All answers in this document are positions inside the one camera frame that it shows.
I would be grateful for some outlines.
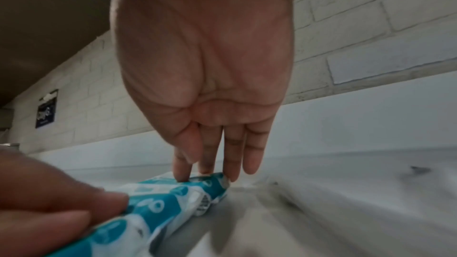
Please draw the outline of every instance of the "sign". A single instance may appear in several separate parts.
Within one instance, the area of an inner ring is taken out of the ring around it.
[[[57,90],[40,99],[40,103],[37,111],[36,129],[54,122],[56,116]]]

